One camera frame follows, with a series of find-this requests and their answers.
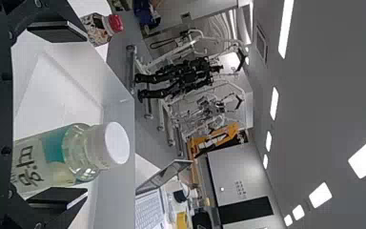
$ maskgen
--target white table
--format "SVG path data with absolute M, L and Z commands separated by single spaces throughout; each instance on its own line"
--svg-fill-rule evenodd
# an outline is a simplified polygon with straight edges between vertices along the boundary
M 78 15 L 102 3 L 71 0 Z M 92 8 L 89 13 L 100 10 Z M 23 138 L 60 126 L 116 121 L 126 129 L 131 157 L 118 168 L 83 184 L 88 201 L 71 228 L 134 228 L 134 101 L 91 44 L 51 44 L 28 32 L 12 48 L 14 137 Z

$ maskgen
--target yellow machine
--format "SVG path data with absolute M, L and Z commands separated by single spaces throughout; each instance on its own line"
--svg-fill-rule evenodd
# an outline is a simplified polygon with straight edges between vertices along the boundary
M 202 150 L 207 150 L 220 146 L 236 137 L 239 134 L 239 124 L 234 122 L 228 126 L 213 131 L 210 135 L 192 137 L 188 141 L 188 148 L 195 158 Z
M 234 139 L 238 134 L 239 124 L 237 122 L 234 122 L 228 126 L 213 131 L 210 135 L 190 138 L 187 142 L 189 159 L 193 160 L 194 163 L 197 164 L 196 158 L 202 153 L 208 152 L 207 150 L 229 142 L 230 140 Z M 192 183 L 199 183 L 197 166 L 192 166 Z

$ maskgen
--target blue object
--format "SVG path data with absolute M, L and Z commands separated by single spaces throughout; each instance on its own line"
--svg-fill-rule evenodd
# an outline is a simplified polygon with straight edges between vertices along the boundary
M 139 25 L 155 28 L 160 23 L 160 18 L 153 19 L 151 4 L 148 0 L 133 0 L 133 13 L 139 19 Z

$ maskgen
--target black metal bracket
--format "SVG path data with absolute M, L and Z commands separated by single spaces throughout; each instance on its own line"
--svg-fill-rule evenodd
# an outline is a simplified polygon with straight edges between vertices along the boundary
M 61 214 L 52 215 L 56 216 L 56 219 L 46 220 L 44 218 L 47 213 L 40 215 L 31 208 L 18 196 L 14 186 L 10 184 L 13 147 L 13 76 L 10 48 L 15 44 L 17 37 L 33 23 L 58 20 L 73 25 L 80 33 L 64 27 L 50 26 L 52 31 L 61 31 L 58 34 L 66 35 L 56 37 L 54 42 L 87 40 L 83 34 L 86 30 L 66 0 L 0 0 L 0 228 L 66 228 L 69 226 L 68 222 L 71 223 L 86 201 L 86 197 L 84 197 L 79 201 L 79 205 L 75 205 Z M 37 35 L 50 41 L 45 34 L 49 33 L 42 32 Z M 61 189 L 59 192 L 65 194 L 68 190 Z M 47 194 L 52 195 L 53 192 L 49 190 Z M 61 195 L 52 196 L 54 198 L 52 202 L 55 202 L 55 199 Z

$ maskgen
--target red object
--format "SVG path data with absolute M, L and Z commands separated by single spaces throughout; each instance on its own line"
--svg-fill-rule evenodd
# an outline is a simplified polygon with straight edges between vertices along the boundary
M 109 15 L 109 23 L 114 33 L 118 33 L 124 30 L 123 22 L 119 15 Z

